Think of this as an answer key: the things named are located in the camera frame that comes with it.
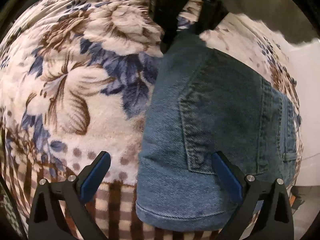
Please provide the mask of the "floral fleece bed blanket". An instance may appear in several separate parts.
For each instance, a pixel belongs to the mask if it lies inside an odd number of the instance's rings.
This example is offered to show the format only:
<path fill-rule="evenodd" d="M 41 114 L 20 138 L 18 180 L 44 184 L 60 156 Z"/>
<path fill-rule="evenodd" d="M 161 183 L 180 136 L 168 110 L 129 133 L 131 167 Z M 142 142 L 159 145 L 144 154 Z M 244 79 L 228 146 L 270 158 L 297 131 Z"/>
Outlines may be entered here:
<path fill-rule="evenodd" d="M 162 57 L 149 0 L 40 0 L 1 42 L 1 175 L 23 220 L 38 182 L 112 166 L 87 209 L 109 239 L 213 239 L 136 215 L 145 111 Z"/>

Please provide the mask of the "light blue denim jeans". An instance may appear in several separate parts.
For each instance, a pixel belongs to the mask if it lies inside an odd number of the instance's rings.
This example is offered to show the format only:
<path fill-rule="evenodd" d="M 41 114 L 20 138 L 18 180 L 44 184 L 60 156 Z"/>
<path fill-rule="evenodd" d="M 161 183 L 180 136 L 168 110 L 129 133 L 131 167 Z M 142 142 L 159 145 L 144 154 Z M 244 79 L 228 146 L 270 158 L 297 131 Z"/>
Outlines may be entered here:
<path fill-rule="evenodd" d="M 164 54 L 138 155 L 136 214 L 171 231 L 223 228 L 236 208 L 212 168 L 221 151 L 262 181 L 294 178 L 292 102 L 255 70 L 181 31 Z"/>

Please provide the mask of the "person's legs with slippers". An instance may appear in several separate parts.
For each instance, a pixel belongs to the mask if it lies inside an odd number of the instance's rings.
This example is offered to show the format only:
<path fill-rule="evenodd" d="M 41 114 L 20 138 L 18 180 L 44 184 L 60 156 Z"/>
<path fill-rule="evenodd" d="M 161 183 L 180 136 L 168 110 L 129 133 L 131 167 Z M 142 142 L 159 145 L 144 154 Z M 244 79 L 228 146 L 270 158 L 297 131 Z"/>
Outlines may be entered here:
<path fill-rule="evenodd" d="M 233 14 L 244 14 L 280 32 L 287 42 L 301 44 L 319 38 L 319 27 L 293 0 L 218 0 Z"/>

